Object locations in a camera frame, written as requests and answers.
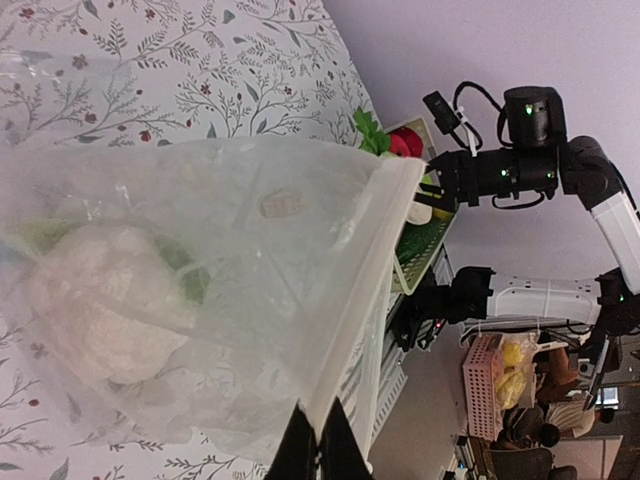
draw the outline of white wall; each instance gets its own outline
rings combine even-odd
[[[555,466],[575,466],[580,480],[609,478],[621,444],[622,436],[563,440],[552,449]]]
[[[513,86],[553,86],[569,134],[598,139],[640,200],[637,0],[324,1],[385,125],[430,118],[421,98],[436,89],[450,98],[462,80],[500,99]],[[461,101],[485,140],[493,138],[495,112],[473,92]],[[433,133],[441,150],[454,148]],[[572,278],[615,266],[577,198],[561,194],[520,213],[465,207],[449,247],[456,268]]]

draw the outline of plastic bag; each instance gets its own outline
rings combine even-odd
[[[536,352],[538,333],[504,334],[502,340],[503,371],[496,382],[496,397],[502,410],[518,405],[527,388],[531,362]]]
[[[198,427],[264,462],[374,312],[423,168],[276,138],[23,153],[0,160],[2,314],[52,354],[58,407],[93,440]]]
[[[28,138],[49,144],[68,141],[62,139],[72,131],[69,125],[81,123],[90,113],[92,90],[103,91],[112,100],[127,95],[126,100],[135,103],[135,96],[128,95],[133,93],[131,68],[113,58],[3,49],[0,72],[7,100],[0,112],[0,142],[9,145]]]

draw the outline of person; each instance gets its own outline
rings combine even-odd
[[[522,450],[538,444],[552,448],[560,441],[560,430],[545,421],[544,411],[538,406],[509,410],[503,426],[495,450]]]
[[[538,402],[545,404],[565,400],[567,394],[580,383],[580,374],[577,370],[571,370],[569,356],[564,348],[547,352],[547,357],[548,364],[538,366],[546,371],[546,376],[542,388],[536,393]]]
[[[573,395],[569,401],[549,403],[546,421],[560,430],[563,438],[579,438],[591,431],[597,422],[611,423],[616,411],[612,408],[584,410],[585,396]]]

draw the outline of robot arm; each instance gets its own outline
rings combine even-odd
[[[481,89],[470,82],[463,85]],[[561,182],[564,193],[578,196],[591,213],[620,267],[590,281],[521,279],[465,268],[449,290],[434,291],[438,300],[427,309],[442,315],[430,318],[457,322],[538,316],[599,325],[612,335],[630,333],[640,324],[640,216],[624,179],[593,138],[567,142],[562,100],[554,89],[519,87],[506,91],[504,98],[497,130],[501,137],[508,124],[511,143],[501,140],[505,148],[477,155],[463,149],[436,157],[427,171],[437,173],[440,185],[423,184],[427,193],[418,194],[416,201],[455,211],[458,203],[476,206],[480,197],[493,196],[497,208],[520,209],[532,204],[499,207],[496,200],[517,200],[521,192],[535,191],[540,194],[537,204],[551,199]],[[442,133],[467,127],[438,92],[424,101]]]

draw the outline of cauliflower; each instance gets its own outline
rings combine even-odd
[[[156,375],[187,340],[170,328],[196,318],[153,236],[130,226],[66,234],[38,261],[29,297],[72,371],[119,384]]]

